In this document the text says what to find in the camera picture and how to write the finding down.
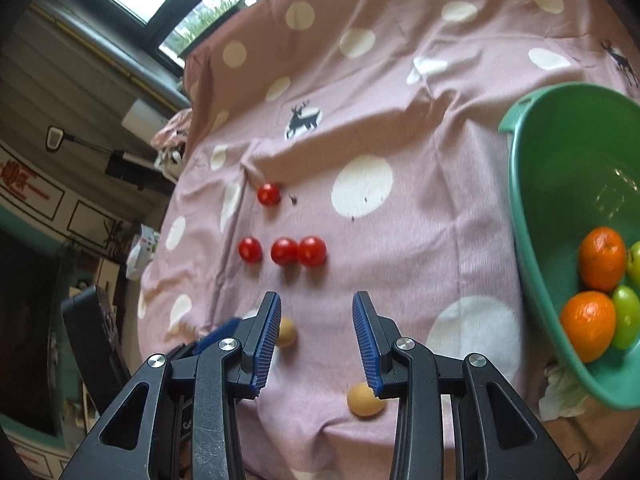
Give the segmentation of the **green jujube fruit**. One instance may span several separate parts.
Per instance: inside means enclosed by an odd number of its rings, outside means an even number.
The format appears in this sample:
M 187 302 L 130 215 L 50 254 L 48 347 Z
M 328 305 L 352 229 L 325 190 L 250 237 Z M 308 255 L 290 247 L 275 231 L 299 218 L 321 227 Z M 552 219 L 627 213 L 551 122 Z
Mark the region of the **green jujube fruit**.
M 616 330 L 612 346 L 617 350 L 624 351 L 638 337 L 640 324 L 639 297 L 629 286 L 620 285 L 614 289 L 612 300 L 616 313 Z

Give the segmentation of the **large orange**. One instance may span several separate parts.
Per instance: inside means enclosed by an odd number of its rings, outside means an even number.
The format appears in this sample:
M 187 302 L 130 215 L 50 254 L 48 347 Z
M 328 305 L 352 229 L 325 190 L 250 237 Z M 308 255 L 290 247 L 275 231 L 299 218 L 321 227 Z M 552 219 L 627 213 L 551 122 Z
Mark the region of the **large orange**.
M 599 226 L 584 237 L 577 258 L 582 284 L 599 292 L 612 292 L 626 272 L 626 245 L 620 233 L 607 226 Z

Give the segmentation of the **tan longan right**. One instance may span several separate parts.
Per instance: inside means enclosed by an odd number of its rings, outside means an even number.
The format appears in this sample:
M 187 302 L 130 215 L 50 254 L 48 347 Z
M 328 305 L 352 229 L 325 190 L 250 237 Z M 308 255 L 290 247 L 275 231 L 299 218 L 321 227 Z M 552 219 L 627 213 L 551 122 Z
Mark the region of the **tan longan right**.
M 358 382 L 349 388 L 346 402 L 349 411 L 360 418 L 374 417 L 385 408 L 385 402 L 377 398 L 365 382 Z

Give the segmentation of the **tan longan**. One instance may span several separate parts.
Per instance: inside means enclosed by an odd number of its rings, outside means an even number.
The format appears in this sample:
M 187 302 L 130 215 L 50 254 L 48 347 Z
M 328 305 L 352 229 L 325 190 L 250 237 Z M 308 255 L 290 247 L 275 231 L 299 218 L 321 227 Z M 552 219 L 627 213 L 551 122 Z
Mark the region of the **tan longan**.
M 290 318 L 281 318 L 279 336 L 276 342 L 278 348 L 286 348 L 296 343 L 297 328 Z
M 360 418 L 374 417 L 385 408 L 385 402 L 377 398 L 365 382 L 358 382 L 349 388 L 346 402 L 349 411 Z

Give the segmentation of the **tan longan left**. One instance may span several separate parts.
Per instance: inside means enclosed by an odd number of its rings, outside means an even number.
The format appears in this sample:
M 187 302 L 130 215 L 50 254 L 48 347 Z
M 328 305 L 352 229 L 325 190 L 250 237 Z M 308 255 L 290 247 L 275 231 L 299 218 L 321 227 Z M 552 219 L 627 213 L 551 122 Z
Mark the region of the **tan longan left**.
M 296 343 L 297 328 L 290 318 L 281 318 L 279 336 L 276 342 L 278 348 L 286 348 Z

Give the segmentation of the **printed paper shopping bag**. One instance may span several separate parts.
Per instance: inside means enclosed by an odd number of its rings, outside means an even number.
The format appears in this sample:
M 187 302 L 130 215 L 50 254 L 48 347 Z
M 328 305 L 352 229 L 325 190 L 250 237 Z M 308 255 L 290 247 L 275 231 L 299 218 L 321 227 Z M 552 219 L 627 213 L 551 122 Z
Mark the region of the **printed paper shopping bag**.
M 144 224 L 140 226 L 126 260 L 126 278 L 129 281 L 139 281 L 142 278 L 143 271 L 155 256 L 159 240 L 159 232 Z

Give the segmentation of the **left cherry tomato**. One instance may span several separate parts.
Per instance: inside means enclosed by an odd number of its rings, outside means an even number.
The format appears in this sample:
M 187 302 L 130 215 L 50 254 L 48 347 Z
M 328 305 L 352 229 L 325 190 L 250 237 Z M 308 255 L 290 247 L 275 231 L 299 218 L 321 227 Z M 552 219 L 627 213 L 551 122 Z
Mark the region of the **left cherry tomato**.
M 252 236 L 243 237 L 238 244 L 238 253 L 240 258 L 249 264 L 260 263 L 262 261 L 262 244 Z

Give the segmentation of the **cherry tomato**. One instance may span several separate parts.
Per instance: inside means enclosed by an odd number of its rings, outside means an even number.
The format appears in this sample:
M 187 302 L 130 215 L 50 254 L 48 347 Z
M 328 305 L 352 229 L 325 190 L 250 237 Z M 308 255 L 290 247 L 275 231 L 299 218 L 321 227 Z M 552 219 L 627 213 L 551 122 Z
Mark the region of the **cherry tomato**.
M 289 237 L 277 238 L 270 249 L 271 260 L 278 266 L 290 266 L 298 261 L 298 244 Z
M 326 262 L 326 243 L 318 236 L 305 236 L 298 242 L 298 261 L 307 268 L 315 268 Z
M 238 253 L 240 258 L 249 264 L 260 263 L 262 261 L 262 244 L 252 236 L 243 237 L 238 244 Z
M 258 202 L 265 207 L 274 207 L 280 204 L 280 188 L 273 183 L 265 183 L 257 190 Z

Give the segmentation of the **middle cherry tomato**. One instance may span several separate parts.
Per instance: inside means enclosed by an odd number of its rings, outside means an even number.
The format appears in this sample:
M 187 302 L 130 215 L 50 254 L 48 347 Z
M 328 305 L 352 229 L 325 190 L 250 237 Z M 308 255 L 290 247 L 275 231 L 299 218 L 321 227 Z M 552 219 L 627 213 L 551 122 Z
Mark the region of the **middle cherry tomato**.
M 289 237 L 277 238 L 270 249 L 271 260 L 278 266 L 290 266 L 298 261 L 298 244 Z

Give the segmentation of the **right cherry tomato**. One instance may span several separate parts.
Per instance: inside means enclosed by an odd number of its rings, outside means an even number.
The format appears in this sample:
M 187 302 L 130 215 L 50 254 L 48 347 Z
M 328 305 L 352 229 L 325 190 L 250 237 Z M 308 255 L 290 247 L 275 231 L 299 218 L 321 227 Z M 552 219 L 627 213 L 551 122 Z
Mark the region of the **right cherry tomato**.
M 318 236 L 305 236 L 298 242 L 298 261 L 307 268 L 315 268 L 326 262 L 326 243 Z

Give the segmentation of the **white crumpled tissue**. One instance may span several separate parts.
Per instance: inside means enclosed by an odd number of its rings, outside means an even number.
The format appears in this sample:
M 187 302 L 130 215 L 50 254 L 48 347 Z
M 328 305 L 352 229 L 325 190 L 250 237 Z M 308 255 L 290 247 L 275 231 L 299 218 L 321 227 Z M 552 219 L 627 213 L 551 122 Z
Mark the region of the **white crumpled tissue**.
M 538 401 L 543 422 L 585 414 L 588 393 L 566 367 L 561 364 L 549 365 L 544 369 L 544 378 L 547 387 Z

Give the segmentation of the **far cherry tomato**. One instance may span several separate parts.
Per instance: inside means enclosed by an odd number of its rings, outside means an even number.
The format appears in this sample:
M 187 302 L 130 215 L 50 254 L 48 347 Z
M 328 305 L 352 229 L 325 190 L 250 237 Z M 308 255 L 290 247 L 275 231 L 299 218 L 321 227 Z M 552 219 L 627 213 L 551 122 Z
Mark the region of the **far cherry tomato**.
M 274 207 L 280 204 L 280 188 L 273 183 L 265 183 L 257 190 L 258 202 L 265 207 Z

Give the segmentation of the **pink clothes pile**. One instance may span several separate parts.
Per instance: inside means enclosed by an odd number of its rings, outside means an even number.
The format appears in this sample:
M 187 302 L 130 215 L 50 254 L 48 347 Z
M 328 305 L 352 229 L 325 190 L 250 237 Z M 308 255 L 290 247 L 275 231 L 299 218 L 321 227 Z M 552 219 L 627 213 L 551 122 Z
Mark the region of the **pink clothes pile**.
M 192 108 L 180 110 L 151 140 L 152 147 L 157 151 L 154 168 L 173 184 L 178 182 L 186 161 L 184 153 L 191 122 Z

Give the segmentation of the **pink polka dot cloth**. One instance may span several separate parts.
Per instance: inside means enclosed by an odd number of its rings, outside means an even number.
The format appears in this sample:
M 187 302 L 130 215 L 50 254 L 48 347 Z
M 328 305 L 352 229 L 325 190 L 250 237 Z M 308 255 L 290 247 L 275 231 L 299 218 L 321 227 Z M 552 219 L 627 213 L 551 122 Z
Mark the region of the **pink polka dot cloth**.
M 500 119 L 565 81 L 627 93 L 603 49 L 639 51 L 605 0 L 260 0 L 186 62 L 186 162 L 141 279 L 143 354 L 282 299 L 296 343 L 239 406 L 263 479 L 385 479 L 397 406 L 361 419 L 352 297 L 434 352 L 487 356 L 530 406 L 553 352 L 526 318 Z M 258 202 L 265 183 L 274 207 Z M 297 197 L 293 205 L 289 195 Z M 278 266 L 273 242 L 318 236 L 326 262 Z M 262 261 L 238 253 L 243 237 Z

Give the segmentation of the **green plastic basin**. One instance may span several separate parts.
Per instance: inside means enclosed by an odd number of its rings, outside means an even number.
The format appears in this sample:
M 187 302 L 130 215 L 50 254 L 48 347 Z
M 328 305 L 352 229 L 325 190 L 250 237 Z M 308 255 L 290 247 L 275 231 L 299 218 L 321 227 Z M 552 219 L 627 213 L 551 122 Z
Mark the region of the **green plastic basin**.
M 556 357 L 609 408 L 639 406 L 639 346 L 583 363 L 559 314 L 582 290 L 578 247 L 608 226 L 639 238 L 639 107 L 609 88 L 566 82 L 517 100 L 501 119 L 510 136 L 508 194 L 516 258 L 529 311 Z

